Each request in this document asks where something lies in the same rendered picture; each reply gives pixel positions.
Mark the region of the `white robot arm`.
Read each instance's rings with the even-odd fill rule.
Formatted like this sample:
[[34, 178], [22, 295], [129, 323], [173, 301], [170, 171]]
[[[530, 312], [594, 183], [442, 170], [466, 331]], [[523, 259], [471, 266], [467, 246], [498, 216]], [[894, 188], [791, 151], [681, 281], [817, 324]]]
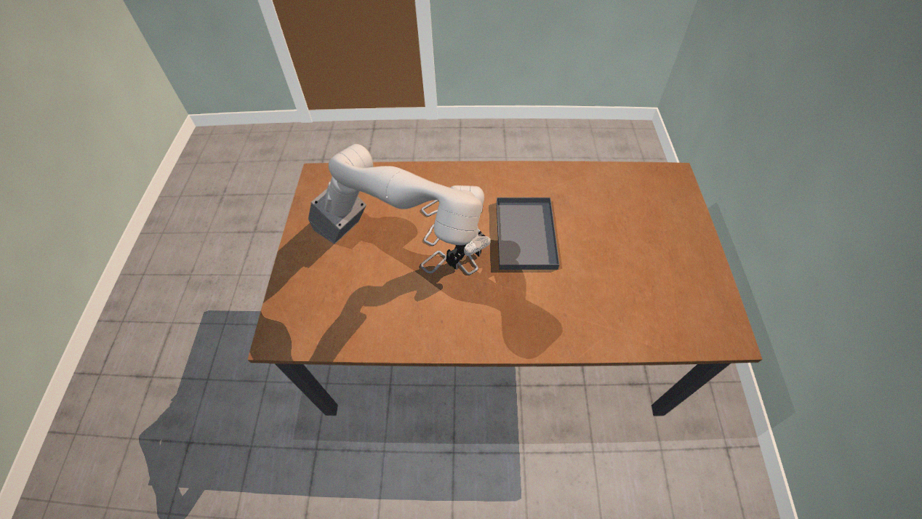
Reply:
[[332, 178], [326, 192], [326, 211], [331, 214], [338, 217], [350, 214], [360, 191], [396, 209], [412, 209], [438, 199], [434, 233], [440, 240], [460, 246], [467, 244], [464, 248], [467, 257], [491, 244], [488, 236], [478, 236], [484, 201], [481, 187], [450, 188], [398, 167], [374, 167], [369, 151], [359, 144], [350, 145], [332, 157], [328, 171]]

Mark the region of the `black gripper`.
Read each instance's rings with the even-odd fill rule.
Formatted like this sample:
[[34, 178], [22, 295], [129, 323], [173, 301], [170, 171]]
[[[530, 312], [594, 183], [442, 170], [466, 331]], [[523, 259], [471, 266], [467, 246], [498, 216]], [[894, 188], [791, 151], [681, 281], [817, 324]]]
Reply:
[[[480, 233], [478, 233], [478, 236], [485, 236], [485, 235], [483, 235], [483, 233], [480, 232]], [[459, 262], [459, 259], [463, 259], [463, 257], [465, 256], [465, 254], [464, 254], [464, 248], [465, 248], [465, 246], [467, 246], [467, 244], [461, 245], [461, 246], [460, 246], [460, 245], [455, 245], [454, 250], [450, 250], [450, 249], [447, 250], [445, 261], [448, 262], [448, 264], [450, 265], [450, 267], [453, 267], [455, 270], [458, 269], [458, 262]], [[460, 257], [459, 257], [459, 254], [461, 254]], [[476, 252], [476, 254], [477, 254], [477, 257], [480, 257], [480, 256], [481, 256], [481, 251]], [[456, 259], [455, 259], [455, 257], [456, 257]]]

